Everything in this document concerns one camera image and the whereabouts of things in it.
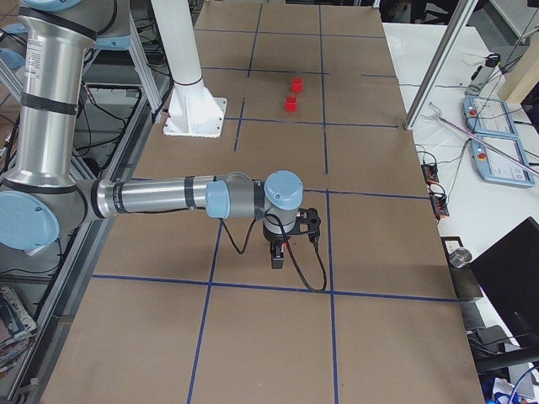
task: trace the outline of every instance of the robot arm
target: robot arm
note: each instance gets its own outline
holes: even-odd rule
[[[153,0],[156,12],[163,13],[165,5],[171,6],[169,2]],[[209,92],[202,78],[191,84],[182,83],[189,75],[198,77],[201,71],[189,8],[186,1],[180,3],[176,5],[186,10],[184,25],[190,29],[190,35],[185,34],[185,38],[193,42],[187,47],[195,49],[195,54],[189,63],[185,55],[176,57],[182,64],[178,69],[171,64],[179,88],[173,101],[178,101],[183,115],[195,119],[188,125],[187,131],[191,132],[208,120],[203,114],[194,113],[204,108],[193,108],[205,103]],[[74,181],[69,176],[69,167],[84,52],[95,44],[99,35],[116,41],[129,36],[129,3],[128,0],[23,0],[19,15],[28,28],[29,39],[17,161],[4,175],[0,189],[1,243],[31,250],[54,242],[82,223],[113,215],[205,209],[212,218],[264,220],[273,268],[282,268],[283,244],[289,235],[308,234],[315,249],[318,248],[317,212],[300,208],[302,182],[287,171],[273,173],[265,182],[251,180],[243,173],[125,183]],[[170,33],[170,27],[161,29],[164,30]],[[177,120],[173,124],[182,126]]]

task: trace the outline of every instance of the computer screen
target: computer screen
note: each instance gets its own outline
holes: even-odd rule
[[[539,225],[528,217],[471,263],[521,347],[539,346]]]

